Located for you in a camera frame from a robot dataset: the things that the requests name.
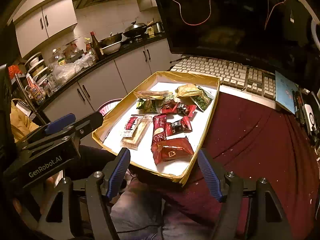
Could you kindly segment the white computer keyboard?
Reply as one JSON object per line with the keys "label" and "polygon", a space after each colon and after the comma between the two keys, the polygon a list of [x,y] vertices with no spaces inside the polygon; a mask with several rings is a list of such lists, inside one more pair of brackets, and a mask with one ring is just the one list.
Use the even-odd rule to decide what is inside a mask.
{"label": "white computer keyboard", "polygon": [[275,75],[259,68],[217,58],[188,56],[170,68],[172,72],[217,77],[222,85],[264,98],[276,99]]}

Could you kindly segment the red candy packet pair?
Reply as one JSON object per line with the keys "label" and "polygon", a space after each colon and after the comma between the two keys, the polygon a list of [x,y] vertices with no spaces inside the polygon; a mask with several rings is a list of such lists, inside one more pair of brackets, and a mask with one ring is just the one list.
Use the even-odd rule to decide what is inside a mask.
{"label": "red candy packet pair", "polygon": [[196,108],[196,105],[185,105],[181,102],[170,103],[161,108],[161,114],[179,114],[192,118]]}

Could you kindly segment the large red snack packet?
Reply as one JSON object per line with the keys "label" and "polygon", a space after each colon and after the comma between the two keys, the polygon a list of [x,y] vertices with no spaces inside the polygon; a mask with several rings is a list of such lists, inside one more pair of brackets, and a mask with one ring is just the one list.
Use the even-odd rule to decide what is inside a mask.
{"label": "large red snack packet", "polygon": [[164,161],[194,155],[194,151],[187,137],[153,142],[151,152],[153,153],[153,159],[156,165]]}

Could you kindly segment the red black candy packet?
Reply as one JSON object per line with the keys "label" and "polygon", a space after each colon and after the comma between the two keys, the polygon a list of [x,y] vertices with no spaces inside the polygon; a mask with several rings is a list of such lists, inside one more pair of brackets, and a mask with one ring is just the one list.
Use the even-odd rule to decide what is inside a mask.
{"label": "red black candy packet", "polygon": [[188,116],[175,122],[167,122],[165,127],[166,136],[172,136],[178,133],[191,132],[192,126]]}

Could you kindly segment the white red snack packet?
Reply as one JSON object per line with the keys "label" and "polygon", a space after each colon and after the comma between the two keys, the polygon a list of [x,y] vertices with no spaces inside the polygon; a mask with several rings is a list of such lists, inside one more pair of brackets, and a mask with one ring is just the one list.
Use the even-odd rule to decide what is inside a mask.
{"label": "white red snack packet", "polygon": [[125,124],[125,127],[122,132],[122,136],[125,138],[132,137],[143,118],[144,118],[143,115],[136,115],[136,114],[131,115]]}

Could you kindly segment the gold rimmed white tray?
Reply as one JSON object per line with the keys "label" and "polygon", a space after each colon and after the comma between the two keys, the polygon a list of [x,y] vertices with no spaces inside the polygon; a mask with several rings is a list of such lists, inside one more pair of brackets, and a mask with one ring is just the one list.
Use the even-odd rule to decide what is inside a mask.
{"label": "gold rimmed white tray", "polygon": [[114,155],[128,148],[131,165],[185,185],[219,88],[218,77],[156,72],[104,116],[92,138]]}

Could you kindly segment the yellow snack packet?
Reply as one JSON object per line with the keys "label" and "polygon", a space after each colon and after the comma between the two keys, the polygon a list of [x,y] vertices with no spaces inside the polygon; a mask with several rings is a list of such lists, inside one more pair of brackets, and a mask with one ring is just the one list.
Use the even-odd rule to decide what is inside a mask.
{"label": "yellow snack packet", "polygon": [[200,90],[195,84],[191,83],[181,85],[176,89],[176,97],[178,98],[199,96],[201,94],[202,90]]}

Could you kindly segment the brown biscuit packet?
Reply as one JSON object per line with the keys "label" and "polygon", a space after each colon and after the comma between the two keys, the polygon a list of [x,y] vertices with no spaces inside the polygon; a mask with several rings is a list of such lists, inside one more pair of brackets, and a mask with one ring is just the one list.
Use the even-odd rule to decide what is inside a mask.
{"label": "brown biscuit packet", "polygon": [[172,95],[173,93],[165,90],[165,91],[151,91],[151,90],[140,90],[133,92],[136,98],[138,99],[150,99],[150,100],[162,100],[167,96]]}

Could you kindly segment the dark sauce bottle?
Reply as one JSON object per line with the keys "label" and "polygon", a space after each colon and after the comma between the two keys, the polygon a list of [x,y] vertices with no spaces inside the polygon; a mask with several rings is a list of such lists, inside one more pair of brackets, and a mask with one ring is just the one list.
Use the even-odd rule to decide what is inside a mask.
{"label": "dark sauce bottle", "polygon": [[93,49],[98,57],[98,60],[102,60],[103,59],[103,51],[102,48],[100,46],[99,41],[97,40],[95,33],[92,31],[90,32],[91,38],[92,38],[92,45],[93,45]]}

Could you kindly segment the green seaweed packet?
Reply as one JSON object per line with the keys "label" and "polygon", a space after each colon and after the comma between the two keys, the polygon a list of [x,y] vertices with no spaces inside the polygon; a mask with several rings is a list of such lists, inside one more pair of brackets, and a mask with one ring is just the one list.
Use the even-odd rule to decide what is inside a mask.
{"label": "green seaweed packet", "polygon": [[191,100],[196,104],[197,107],[199,107],[202,112],[204,112],[208,108],[210,103],[214,100],[214,96],[200,86],[197,86],[197,88],[201,91],[201,94],[192,96]]}

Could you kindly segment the tall red snack packet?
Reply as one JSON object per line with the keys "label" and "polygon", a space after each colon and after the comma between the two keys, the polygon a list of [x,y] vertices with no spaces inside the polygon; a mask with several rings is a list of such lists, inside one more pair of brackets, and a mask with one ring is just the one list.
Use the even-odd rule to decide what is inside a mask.
{"label": "tall red snack packet", "polygon": [[152,134],[152,146],[157,143],[166,140],[165,127],[167,123],[167,115],[159,114],[153,117],[153,134]]}

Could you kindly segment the black wok with lid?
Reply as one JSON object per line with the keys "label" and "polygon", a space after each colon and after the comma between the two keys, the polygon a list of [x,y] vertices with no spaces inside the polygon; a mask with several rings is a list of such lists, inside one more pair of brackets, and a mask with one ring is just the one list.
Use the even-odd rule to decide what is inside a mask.
{"label": "black wok with lid", "polygon": [[132,22],[131,25],[125,29],[123,35],[127,38],[133,38],[143,35],[146,32],[147,28],[152,26],[154,23],[154,21],[151,21],[148,24],[137,23],[136,21]]}

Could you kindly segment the green snack packet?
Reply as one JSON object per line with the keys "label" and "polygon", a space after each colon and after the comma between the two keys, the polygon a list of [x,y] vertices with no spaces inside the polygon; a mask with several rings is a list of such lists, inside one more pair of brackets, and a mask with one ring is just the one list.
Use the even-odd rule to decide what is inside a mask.
{"label": "green snack packet", "polygon": [[139,99],[136,104],[136,109],[140,114],[158,112],[156,100],[151,99]]}

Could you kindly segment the clear wafer packet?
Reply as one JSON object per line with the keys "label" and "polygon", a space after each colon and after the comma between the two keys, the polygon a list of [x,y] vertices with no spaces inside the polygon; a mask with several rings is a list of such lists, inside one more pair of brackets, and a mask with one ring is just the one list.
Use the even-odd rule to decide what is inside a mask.
{"label": "clear wafer packet", "polygon": [[149,126],[151,124],[151,116],[144,115],[134,134],[130,138],[123,137],[120,141],[121,147],[126,147],[131,150],[138,150],[138,146],[142,141],[144,135],[146,134]]}

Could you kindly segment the black computer monitor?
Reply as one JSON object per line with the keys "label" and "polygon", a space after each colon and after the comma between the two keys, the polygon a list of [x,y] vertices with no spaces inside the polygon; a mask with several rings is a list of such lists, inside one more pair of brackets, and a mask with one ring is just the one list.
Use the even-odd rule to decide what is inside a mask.
{"label": "black computer monitor", "polygon": [[319,64],[319,0],[156,0],[170,50],[277,68]]}

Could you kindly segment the metal bowl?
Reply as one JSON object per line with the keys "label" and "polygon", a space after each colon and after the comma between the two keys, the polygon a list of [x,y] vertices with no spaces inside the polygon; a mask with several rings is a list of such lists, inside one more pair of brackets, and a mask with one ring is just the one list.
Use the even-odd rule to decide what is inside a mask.
{"label": "metal bowl", "polygon": [[100,48],[104,55],[118,51],[121,46],[123,33],[110,33],[110,36],[99,41]]}

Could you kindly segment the dark red tablecloth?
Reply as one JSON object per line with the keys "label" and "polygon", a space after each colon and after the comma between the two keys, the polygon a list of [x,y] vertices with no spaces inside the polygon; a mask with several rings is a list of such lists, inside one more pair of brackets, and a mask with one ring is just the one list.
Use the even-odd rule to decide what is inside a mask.
{"label": "dark red tablecloth", "polygon": [[[293,239],[314,239],[318,204],[317,155],[306,132],[292,114],[237,96],[219,93],[216,110],[202,145],[241,178],[271,183],[289,221]],[[210,196],[196,164],[184,187],[169,184],[141,168],[131,168],[138,179],[195,222],[214,226],[221,203]]]}

